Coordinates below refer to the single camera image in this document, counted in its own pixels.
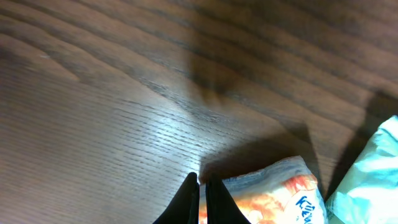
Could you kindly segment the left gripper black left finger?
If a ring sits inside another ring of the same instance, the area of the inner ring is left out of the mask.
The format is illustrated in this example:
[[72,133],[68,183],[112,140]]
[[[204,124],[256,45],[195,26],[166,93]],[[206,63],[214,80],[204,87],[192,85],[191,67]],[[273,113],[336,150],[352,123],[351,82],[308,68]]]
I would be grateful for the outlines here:
[[197,174],[190,172],[167,208],[153,224],[198,224],[199,199]]

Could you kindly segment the orange snack packet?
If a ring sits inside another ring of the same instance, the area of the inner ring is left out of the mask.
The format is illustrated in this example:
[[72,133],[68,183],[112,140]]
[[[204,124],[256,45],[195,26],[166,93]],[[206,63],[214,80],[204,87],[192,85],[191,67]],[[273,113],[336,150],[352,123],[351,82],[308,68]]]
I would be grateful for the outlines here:
[[250,223],[328,223],[318,180],[301,156],[287,157],[223,183]]

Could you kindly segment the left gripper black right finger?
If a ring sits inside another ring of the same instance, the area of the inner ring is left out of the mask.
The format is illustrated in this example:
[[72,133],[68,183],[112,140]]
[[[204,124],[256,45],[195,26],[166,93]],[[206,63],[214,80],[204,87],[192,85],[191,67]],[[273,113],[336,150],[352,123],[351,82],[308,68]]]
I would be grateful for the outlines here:
[[206,183],[206,211],[208,224],[250,224],[217,175]]

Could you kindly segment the mint green wipes packet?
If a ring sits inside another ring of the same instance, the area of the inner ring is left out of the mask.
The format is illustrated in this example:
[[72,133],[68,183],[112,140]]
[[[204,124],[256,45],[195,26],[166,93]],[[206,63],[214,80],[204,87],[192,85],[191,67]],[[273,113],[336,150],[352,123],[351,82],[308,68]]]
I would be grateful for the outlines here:
[[397,224],[397,116],[383,122],[327,200],[329,223]]

